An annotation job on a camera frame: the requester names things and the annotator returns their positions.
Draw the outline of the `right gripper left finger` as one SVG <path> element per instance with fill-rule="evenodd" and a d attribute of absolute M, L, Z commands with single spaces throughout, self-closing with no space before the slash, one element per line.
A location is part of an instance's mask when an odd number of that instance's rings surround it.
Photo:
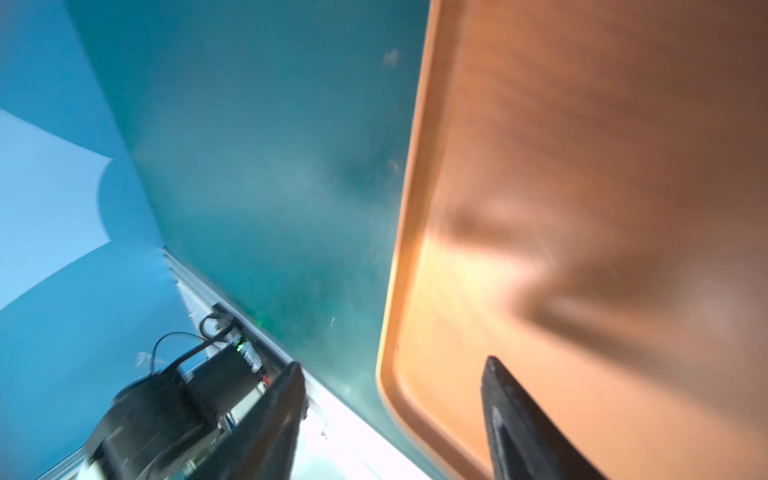
<path fill-rule="evenodd" d="M 209 445 L 221 417 L 255 386 L 256 374 L 244 361 L 208 361 L 195 369 L 185 384 L 185 440 L 197 449 Z M 191 477 L 288 479 L 306 409 L 303 369 L 292 362 Z"/>

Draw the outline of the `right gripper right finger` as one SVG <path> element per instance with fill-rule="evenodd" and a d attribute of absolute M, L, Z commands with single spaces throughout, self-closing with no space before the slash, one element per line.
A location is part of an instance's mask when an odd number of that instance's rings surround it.
<path fill-rule="evenodd" d="M 495 356 L 481 380 L 485 430 L 496 479 L 602 479 Z"/>

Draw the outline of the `orange plastic tray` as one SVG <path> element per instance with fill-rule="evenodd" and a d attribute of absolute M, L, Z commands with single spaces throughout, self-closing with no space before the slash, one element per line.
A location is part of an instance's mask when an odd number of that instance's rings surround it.
<path fill-rule="evenodd" d="M 767 5 L 434 1 L 377 383 L 489 479 L 498 358 L 612 479 L 767 475 Z"/>

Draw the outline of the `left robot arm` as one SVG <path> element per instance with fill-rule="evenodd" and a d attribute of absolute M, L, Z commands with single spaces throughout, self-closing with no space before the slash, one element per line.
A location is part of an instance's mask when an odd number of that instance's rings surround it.
<path fill-rule="evenodd" d="M 179 367 L 120 391 L 86 441 L 86 462 L 106 479 L 165 479 L 209 450 L 227 431 L 226 417 L 262 383 L 252 345 L 228 344 L 185 374 Z"/>

